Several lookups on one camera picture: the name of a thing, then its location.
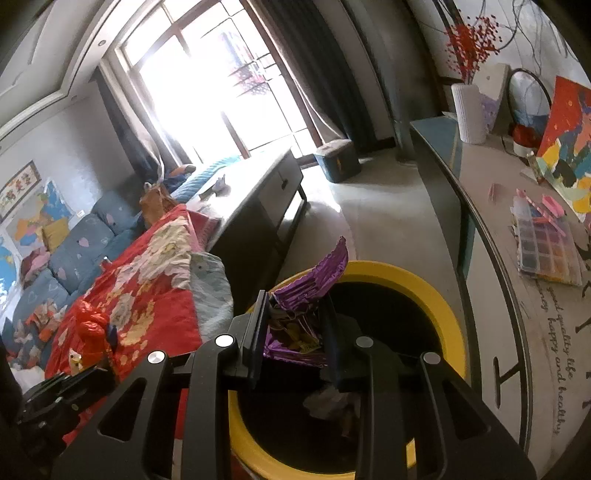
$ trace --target yellow trash can rim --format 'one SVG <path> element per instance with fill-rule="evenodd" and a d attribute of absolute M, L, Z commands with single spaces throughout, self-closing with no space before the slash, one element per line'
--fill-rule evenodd
<path fill-rule="evenodd" d="M 271 291 L 284 287 L 302 277 L 309 270 L 298 273 Z M 339 280 L 342 282 L 365 282 L 395 290 L 416 303 L 435 327 L 441 343 L 443 358 L 463 378 L 466 377 L 466 351 L 462 331 L 450 306 L 441 294 L 422 278 L 394 265 L 370 261 L 350 261 Z M 354 480 L 355 472 L 312 473 L 281 463 L 269 455 L 252 437 L 240 414 L 238 395 L 228 394 L 230 442 L 232 450 L 249 468 L 267 480 Z M 416 463 L 414 441 L 407 445 L 407 464 Z"/>

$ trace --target dark gray curtain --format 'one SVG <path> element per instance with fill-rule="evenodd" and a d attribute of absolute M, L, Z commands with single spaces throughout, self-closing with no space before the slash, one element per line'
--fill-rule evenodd
<path fill-rule="evenodd" d="M 105 104 L 109 119 L 113 124 L 115 133 L 119 138 L 119 142 L 121 142 L 121 146 L 123 147 L 131 166 L 142 181 L 154 183 L 158 179 L 158 167 L 154 159 L 127 123 L 127 120 L 121 112 L 119 105 L 117 105 L 111 90 L 109 90 L 109 86 L 105 82 L 103 74 L 98 68 L 93 74 L 93 79 L 96 80 L 96 83 L 99 86 L 100 96 Z"/>
<path fill-rule="evenodd" d="M 313 0 L 259 0 L 291 50 L 323 112 L 354 143 L 369 152 L 377 142 L 355 77 Z"/>

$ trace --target yellow pillow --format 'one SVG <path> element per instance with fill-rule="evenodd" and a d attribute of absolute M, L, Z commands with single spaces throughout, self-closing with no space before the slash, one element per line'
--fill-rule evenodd
<path fill-rule="evenodd" d="M 53 253 L 68 236 L 68 233 L 70 233 L 68 219 L 60 218 L 59 220 L 43 227 L 43 243 L 45 243 L 46 248 Z"/>

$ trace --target drawer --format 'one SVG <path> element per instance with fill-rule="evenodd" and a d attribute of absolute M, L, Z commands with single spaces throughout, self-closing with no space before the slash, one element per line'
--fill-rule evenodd
<path fill-rule="evenodd" d="M 290 153 L 265 180 L 258 199 L 274 227 L 281 223 L 303 178 L 297 160 Z"/>

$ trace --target sofa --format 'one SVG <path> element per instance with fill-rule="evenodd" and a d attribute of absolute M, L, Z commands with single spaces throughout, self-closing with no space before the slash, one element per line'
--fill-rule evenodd
<path fill-rule="evenodd" d="M 106 192 L 72 228 L 61 245 L 53 252 L 48 268 L 42 270 L 27 287 L 19 300 L 12 321 L 6 319 L 2 341 L 9 352 L 18 351 L 14 345 L 14 328 L 25 321 L 35 308 L 51 299 L 57 308 L 69 308 L 83 295 L 101 274 L 100 263 L 106 257 L 113 261 L 145 232 L 139 214 L 139 198 L 143 185 L 131 177 L 115 190 Z M 39 366 L 44 369 L 51 354 L 53 337 L 41 351 Z"/>

